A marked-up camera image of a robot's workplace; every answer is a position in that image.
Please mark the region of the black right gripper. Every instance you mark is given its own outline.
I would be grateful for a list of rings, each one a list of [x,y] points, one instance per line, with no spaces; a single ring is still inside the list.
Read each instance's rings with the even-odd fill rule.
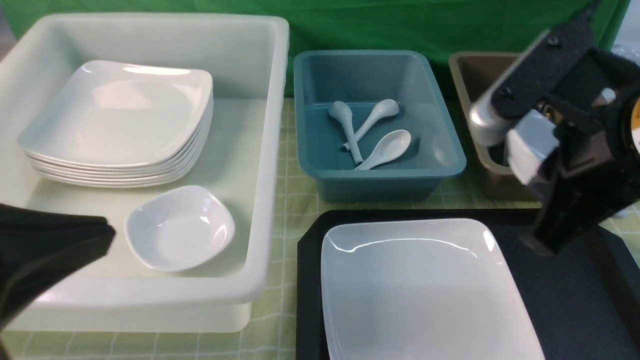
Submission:
[[[556,255],[639,200],[639,67],[591,48],[538,110],[558,146],[528,187],[542,203],[523,241]]]

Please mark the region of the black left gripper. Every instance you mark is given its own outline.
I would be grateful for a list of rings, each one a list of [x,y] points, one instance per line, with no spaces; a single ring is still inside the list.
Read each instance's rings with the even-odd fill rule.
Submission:
[[[0,323],[107,255],[116,230],[102,216],[0,205]]]

